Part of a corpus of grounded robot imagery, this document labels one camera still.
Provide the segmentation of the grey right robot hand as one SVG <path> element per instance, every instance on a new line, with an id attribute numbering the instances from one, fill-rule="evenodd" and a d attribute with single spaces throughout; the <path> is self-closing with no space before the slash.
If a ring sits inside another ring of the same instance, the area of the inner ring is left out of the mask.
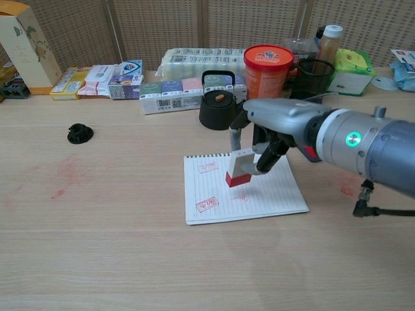
<path id="1" fill-rule="evenodd" d="M 290 148 L 314 146 L 311 136 L 318 132 L 318 122 L 332 111 L 323 104 L 287 98 L 256 98 L 240 104 L 230 124 L 232 153 L 228 174 L 231 178 L 263 175 Z M 264 131 L 265 140 L 254 144 L 251 152 L 243 152 L 241 132 L 250 123 Z"/>

